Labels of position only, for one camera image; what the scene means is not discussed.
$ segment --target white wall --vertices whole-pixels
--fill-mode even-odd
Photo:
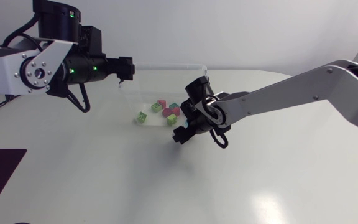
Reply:
[[[358,0],[59,1],[102,30],[108,56],[135,62],[295,75],[358,52]],[[31,17],[31,0],[0,0],[0,44]]]

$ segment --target pink cube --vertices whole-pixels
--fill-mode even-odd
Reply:
[[[162,116],[164,116],[165,118],[167,116],[170,116],[171,114],[173,114],[173,112],[170,108],[164,108],[164,110],[162,111]]]
[[[172,113],[176,116],[179,116],[180,115],[180,108],[174,108],[172,109]]]
[[[157,100],[157,103],[162,105],[162,108],[166,108],[167,107],[167,102],[165,100]]]

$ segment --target metal bracket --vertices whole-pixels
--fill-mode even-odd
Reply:
[[[27,80],[31,88],[46,87],[72,46],[73,42],[54,40],[45,50],[27,62],[21,77]]]

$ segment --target light green cube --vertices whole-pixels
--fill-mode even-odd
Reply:
[[[177,122],[177,116],[174,114],[167,116],[167,122],[168,122],[168,125],[174,125]]]
[[[145,113],[140,112],[139,115],[137,115],[137,121],[140,124],[143,124],[146,121],[146,117],[147,117],[147,115]]]
[[[152,105],[152,110],[157,113],[162,110],[162,105],[159,103],[154,103]]]

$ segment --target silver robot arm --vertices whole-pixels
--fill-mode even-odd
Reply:
[[[247,116],[319,100],[328,100],[349,122],[358,126],[358,63],[340,60],[253,92],[214,94],[201,77],[186,87],[189,100],[181,105],[188,127],[174,130],[182,144],[209,131],[221,147],[231,125]],[[216,139],[221,136],[223,143]]]

